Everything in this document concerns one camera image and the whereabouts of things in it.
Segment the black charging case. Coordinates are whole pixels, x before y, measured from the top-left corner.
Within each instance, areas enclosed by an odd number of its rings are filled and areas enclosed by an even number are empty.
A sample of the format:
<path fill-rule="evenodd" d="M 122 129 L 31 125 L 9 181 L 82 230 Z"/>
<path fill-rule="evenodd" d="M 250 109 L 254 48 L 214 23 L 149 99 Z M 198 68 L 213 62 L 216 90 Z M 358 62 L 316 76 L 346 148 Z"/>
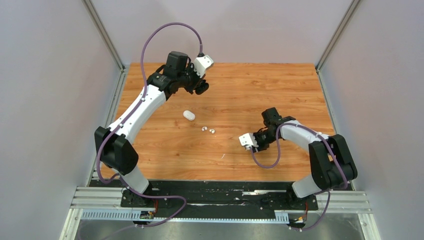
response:
<path fill-rule="evenodd" d="M 205 80 L 201 81 L 199 85 L 194 89 L 196 95 L 201 95 L 209 89 L 210 85 Z"/>

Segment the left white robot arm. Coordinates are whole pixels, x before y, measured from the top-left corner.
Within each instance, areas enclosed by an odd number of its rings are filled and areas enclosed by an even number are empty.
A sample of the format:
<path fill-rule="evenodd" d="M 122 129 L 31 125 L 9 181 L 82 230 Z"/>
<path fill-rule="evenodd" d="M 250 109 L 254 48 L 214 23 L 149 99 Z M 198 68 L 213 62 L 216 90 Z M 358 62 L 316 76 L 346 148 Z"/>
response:
<path fill-rule="evenodd" d="M 171 51 L 166 63 L 147 79 L 141 93 L 125 112 L 108 127 L 94 132 L 96 170 L 100 164 L 112 169 L 133 190 L 134 200 L 140 206 L 149 206 L 153 193 L 149 181 L 138 167 L 139 155 L 133 147 L 135 138 L 152 114 L 179 89 L 201 95 L 208 88 L 206 71 L 214 65 L 207 54 L 191 60 L 185 53 Z"/>

